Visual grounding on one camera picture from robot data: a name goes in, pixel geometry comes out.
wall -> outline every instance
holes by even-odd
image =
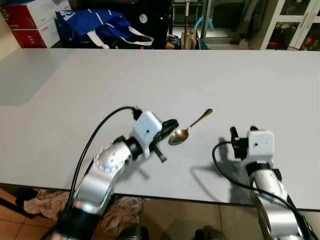
[[[4,17],[0,13],[0,60],[19,48],[20,45],[17,43]]]

cabinet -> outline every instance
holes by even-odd
[[[261,29],[251,49],[319,50],[320,0],[268,1]]]

tiled floor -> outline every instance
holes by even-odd
[[[0,189],[0,197],[14,203],[15,198]],[[320,212],[304,212],[320,236]],[[39,240],[53,220],[33,219],[0,206],[1,240]],[[225,206],[180,200],[151,199],[141,215],[141,225],[148,228],[151,240],[191,240],[197,229],[206,225],[222,231],[228,240],[262,240],[255,208]],[[92,240],[115,240],[129,224],[103,232],[99,225]]]

spoon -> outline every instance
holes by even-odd
[[[196,125],[198,122],[200,122],[202,119],[204,119],[206,116],[210,115],[213,112],[211,108],[207,109],[204,114],[202,114],[201,117],[194,123],[192,123],[187,129],[179,129],[172,133],[172,135],[169,138],[169,144],[170,145],[178,145],[182,144],[187,138],[189,137],[189,130],[192,128],[194,125]]]

blue bag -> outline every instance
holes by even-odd
[[[116,11],[104,9],[63,10],[56,12],[59,34],[69,40],[87,43],[93,41],[97,46],[109,49],[101,38],[121,39],[129,44],[151,46],[154,39],[145,36],[131,27],[125,17]],[[131,41],[133,36],[146,39]]]

